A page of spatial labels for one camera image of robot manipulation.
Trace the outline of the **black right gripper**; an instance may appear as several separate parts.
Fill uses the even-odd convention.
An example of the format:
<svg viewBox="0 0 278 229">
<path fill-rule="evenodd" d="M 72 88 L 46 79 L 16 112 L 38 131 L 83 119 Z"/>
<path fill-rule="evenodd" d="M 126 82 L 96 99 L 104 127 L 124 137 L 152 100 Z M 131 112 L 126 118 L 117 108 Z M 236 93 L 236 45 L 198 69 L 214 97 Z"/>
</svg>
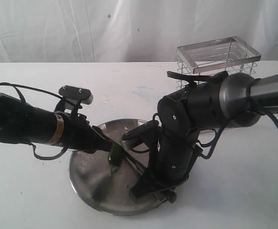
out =
<svg viewBox="0 0 278 229">
<path fill-rule="evenodd" d="M 165 198 L 175 198 L 176 193 L 172 189 L 177 186 L 176 168 L 160 152 L 151 152 L 149 156 L 148 166 L 130 189 L 130 197 L 161 194 Z"/>
</svg>

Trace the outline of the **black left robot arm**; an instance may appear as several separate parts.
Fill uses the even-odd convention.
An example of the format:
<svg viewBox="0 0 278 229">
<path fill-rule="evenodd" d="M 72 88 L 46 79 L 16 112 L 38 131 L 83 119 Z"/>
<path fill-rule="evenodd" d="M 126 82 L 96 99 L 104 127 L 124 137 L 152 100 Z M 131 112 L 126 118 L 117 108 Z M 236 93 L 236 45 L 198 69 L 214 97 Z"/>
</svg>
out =
<svg viewBox="0 0 278 229">
<path fill-rule="evenodd" d="M 0 93 L 0 142 L 38 143 L 68 149 L 109 152 L 112 141 L 81 117 L 50 112 Z"/>
</svg>

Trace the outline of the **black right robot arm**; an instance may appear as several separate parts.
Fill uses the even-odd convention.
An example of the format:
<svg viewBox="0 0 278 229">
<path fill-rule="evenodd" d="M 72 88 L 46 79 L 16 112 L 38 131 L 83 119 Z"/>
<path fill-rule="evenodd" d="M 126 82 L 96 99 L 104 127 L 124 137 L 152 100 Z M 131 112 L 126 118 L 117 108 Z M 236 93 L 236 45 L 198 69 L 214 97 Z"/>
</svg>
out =
<svg viewBox="0 0 278 229">
<path fill-rule="evenodd" d="M 165 95 L 152 120 L 124 135 L 135 139 L 130 150 L 147 146 L 148 166 L 129 195 L 138 200 L 161 193 L 170 202 L 173 189 L 183 184 L 198 157 L 209 159 L 225 128 L 250 127 L 267 115 L 278 130 L 278 74 L 253 78 L 245 73 L 189 76 L 167 72 L 187 81 Z"/>
</svg>

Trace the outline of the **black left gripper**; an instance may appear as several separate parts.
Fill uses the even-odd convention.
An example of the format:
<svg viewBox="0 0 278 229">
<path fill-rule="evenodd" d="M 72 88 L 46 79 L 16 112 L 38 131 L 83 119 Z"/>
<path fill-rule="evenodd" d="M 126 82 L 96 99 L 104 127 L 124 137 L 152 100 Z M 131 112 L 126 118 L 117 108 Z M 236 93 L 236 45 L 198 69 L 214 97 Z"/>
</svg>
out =
<svg viewBox="0 0 278 229">
<path fill-rule="evenodd" d="M 63 117 L 64 128 L 57 145 L 88 154 L 97 150 L 111 151 L 113 141 L 105 136 L 100 128 L 89 125 L 83 117 L 71 118 L 66 113 L 59 115 Z"/>
</svg>

